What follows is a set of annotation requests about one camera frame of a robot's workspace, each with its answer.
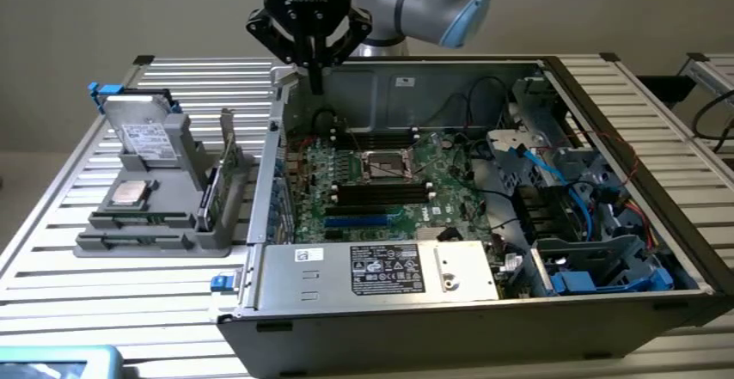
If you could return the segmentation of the graphics card with metal bracket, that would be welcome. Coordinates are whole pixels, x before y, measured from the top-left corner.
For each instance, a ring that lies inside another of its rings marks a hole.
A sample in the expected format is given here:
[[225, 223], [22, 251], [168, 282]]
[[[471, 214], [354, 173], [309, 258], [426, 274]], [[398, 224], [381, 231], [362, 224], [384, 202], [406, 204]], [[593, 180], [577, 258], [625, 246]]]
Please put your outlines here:
[[210, 232], [216, 226], [224, 204], [228, 198], [228, 192], [232, 184], [232, 176], [238, 167], [237, 145], [233, 130], [233, 112], [225, 108], [220, 113], [220, 127], [224, 140], [224, 149], [216, 158], [216, 162], [209, 171], [208, 183], [202, 193], [200, 206], [197, 210], [197, 231]]

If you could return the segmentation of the grey metal box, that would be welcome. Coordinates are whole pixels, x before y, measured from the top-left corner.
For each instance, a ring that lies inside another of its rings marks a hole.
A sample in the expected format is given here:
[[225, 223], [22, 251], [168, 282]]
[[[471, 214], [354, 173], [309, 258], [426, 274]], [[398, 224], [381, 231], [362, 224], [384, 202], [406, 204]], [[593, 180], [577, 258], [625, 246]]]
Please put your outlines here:
[[679, 76], [687, 76], [715, 95], [734, 90], [734, 52], [688, 52]]

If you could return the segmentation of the blue disk bay carrier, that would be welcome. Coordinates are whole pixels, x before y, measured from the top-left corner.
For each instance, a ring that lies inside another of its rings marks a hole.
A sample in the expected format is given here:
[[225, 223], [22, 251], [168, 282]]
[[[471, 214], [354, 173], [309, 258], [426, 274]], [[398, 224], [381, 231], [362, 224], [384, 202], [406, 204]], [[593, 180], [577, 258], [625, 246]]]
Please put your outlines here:
[[617, 294], [645, 291], [667, 291], [673, 289], [673, 281], [664, 268], [655, 268], [641, 278], [629, 280], [627, 277], [616, 284], [596, 286], [588, 272], [556, 272], [549, 277], [552, 291], [559, 296], [591, 294]]

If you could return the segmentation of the green RAM stick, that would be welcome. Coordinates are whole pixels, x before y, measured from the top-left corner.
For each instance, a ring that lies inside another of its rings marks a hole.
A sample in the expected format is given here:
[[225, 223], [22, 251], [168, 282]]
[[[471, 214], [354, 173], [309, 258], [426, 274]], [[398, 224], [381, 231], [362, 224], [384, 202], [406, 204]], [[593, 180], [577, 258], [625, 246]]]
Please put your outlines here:
[[188, 242], [185, 235], [94, 235], [80, 234], [77, 242], [100, 242], [109, 244], [184, 244]]
[[188, 221], [190, 215], [185, 212], [154, 212], [154, 211], [94, 211], [89, 218], [109, 219], [114, 221], [144, 221], [148, 223], [164, 223], [176, 220]]

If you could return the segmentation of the grey parts rack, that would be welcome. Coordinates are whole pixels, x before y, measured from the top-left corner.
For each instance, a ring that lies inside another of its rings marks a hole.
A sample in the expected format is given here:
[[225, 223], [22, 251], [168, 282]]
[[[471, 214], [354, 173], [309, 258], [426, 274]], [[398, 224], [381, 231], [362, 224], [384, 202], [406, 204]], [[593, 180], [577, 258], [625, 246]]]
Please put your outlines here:
[[[237, 145], [237, 161], [224, 211], [210, 232], [197, 231], [197, 210], [205, 191], [209, 171], [218, 154], [206, 152], [202, 142], [192, 137], [190, 119], [181, 113], [172, 113], [164, 121], [164, 129], [174, 149], [174, 160], [144, 161], [138, 155], [118, 154], [122, 164], [109, 191], [94, 211], [154, 211], [185, 212], [188, 221], [176, 220], [164, 223], [144, 221], [114, 221], [93, 219], [88, 216], [88, 226], [80, 234], [94, 235], [185, 235], [184, 244], [109, 244], [77, 242], [73, 254], [80, 258], [221, 258], [232, 251], [232, 235], [237, 223], [240, 205], [244, 196], [248, 173], [253, 166], [253, 157], [241, 152]], [[114, 187], [122, 180], [149, 180], [150, 192], [146, 199], [132, 206], [110, 204]]]

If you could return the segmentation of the silver CPU chip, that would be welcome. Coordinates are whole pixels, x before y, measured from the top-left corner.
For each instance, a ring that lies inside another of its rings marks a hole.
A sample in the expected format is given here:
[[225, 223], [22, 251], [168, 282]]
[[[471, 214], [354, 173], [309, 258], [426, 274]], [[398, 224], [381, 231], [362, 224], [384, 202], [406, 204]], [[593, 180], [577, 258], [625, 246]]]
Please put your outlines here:
[[138, 205], [146, 199], [150, 187], [149, 180], [122, 180], [112, 191], [109, 203], [117, 206]]

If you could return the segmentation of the blue expansion slot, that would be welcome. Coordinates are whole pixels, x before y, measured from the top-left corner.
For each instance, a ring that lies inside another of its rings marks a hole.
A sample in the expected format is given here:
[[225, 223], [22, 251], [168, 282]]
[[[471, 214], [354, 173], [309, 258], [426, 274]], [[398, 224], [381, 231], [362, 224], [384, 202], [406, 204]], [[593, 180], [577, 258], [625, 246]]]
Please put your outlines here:
[[325, 217], [322, 219], [322, 226], [325, 228], [366, 228], [385, 227], [388, 225], [389, 217], [386, 215]]

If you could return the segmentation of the green motherboard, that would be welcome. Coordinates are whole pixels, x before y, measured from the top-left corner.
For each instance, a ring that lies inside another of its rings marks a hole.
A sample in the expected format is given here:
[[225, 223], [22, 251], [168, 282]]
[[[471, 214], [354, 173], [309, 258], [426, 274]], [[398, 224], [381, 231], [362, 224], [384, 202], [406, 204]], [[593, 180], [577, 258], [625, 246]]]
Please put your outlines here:
[[[472, 172], [463, 157], [471, 149], [467, 137], [417, 128], [412, 146], [413, 178], [374, 180], [360, 178], [362, 151], [334, 149], [336, 132], [304, 138], [289, 157], [289, 173], [296, 196], [297, 243], [348, 241], [476, 240], [488, 236], [479, 218], [485, 207], [480, 193], [469, 188]], [[366, 228], [325, 228], [326, 207], [337, 206], [337, 185], [420, 183], [428, 189], [429, 203], [388, 205], [389, 225]]]

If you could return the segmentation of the teal plastic box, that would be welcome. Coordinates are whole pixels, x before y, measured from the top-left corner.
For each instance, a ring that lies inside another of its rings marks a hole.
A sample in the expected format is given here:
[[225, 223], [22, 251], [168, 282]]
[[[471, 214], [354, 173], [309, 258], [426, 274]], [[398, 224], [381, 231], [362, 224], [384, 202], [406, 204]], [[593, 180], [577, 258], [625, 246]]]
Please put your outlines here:
[[124, 379], [110, 345], [0, 346], [0, 379]]

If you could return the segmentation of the grey open PC case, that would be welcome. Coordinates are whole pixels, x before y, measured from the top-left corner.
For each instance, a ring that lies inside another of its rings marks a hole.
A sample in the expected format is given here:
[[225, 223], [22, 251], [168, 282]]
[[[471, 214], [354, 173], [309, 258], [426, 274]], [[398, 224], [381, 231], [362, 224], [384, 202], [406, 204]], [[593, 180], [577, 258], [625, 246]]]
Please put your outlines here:
[[[605, 241], [527, 242], [497, 179], [487, 133], [503, 123], [516, 80], [551, 82], [572, 135], [621, 180], [613, 217], [631, 232]], [[485, 207], [480, 241], [497, 301], [455, 307], [268, 315], [246, 305], [264, 249], [297, 243], [289, 157], [300, 141], [341, 129], [463, 134], [472, 191]], [[596, 286], [664, 268], [673, 289], [559, 296], [556, 272]], [[216, 327], [256, 377], [309, 377], [519, 362], [615, 359], [679, 327], [734, 311], [734, 171], [611, 54], [358, 58], [313, 95], [292, 70], [273, 73], [237, 290]]]

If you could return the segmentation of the grey metal disk bay cage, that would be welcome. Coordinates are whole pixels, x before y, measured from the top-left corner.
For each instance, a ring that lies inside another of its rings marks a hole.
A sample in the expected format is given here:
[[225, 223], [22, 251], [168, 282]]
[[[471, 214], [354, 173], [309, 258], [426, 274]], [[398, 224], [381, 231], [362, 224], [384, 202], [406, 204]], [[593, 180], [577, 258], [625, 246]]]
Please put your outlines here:
[[572, 115], [547, 79], [515, 81], [501, 121], [487, 133], [487, 143], [509, 199], [519, 185], [563, 186], [585, 219], [584, 241], [629, 233], [613, 217], [621, 180], [593, 144], [572, 135]]

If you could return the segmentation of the metal CPU socket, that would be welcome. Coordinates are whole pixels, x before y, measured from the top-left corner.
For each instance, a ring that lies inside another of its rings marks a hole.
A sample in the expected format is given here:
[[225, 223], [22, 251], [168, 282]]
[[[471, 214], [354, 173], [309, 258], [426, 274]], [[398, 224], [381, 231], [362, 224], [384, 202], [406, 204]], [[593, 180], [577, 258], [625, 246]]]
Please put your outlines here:
[[368, 150], [358, 155], [360, 178], [374, 180], [402, 180], [413, 178], [412, 152], [409, 150]]

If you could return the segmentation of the silver power supply unit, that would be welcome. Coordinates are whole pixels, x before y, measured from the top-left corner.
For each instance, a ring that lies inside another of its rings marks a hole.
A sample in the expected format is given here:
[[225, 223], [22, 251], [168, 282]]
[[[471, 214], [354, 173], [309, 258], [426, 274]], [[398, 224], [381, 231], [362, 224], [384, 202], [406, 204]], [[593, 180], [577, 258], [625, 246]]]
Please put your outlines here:
[[270, 245], [246, 305], [268, 315], [455, 307], [497, 301], [480, 241]]

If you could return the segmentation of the blue case latch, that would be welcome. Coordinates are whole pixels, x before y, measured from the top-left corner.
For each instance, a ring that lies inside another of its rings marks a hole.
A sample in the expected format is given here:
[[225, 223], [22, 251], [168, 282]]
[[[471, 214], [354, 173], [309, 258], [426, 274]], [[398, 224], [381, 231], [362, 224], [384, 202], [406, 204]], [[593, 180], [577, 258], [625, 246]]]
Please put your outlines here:
[[209, 281], [212, 293], [228, 293], [237, 290], [240, 283], [240, 270], [220, 272]]

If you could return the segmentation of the long black expansion slot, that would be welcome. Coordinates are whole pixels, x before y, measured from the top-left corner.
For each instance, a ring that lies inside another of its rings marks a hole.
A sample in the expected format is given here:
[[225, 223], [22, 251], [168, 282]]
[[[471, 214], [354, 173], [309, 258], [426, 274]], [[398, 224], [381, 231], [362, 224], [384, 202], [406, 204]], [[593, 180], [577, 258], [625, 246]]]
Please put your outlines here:
[[385, 216], [389, 208], [380, 205], [332, 206], [324, 209], [325, 217]]

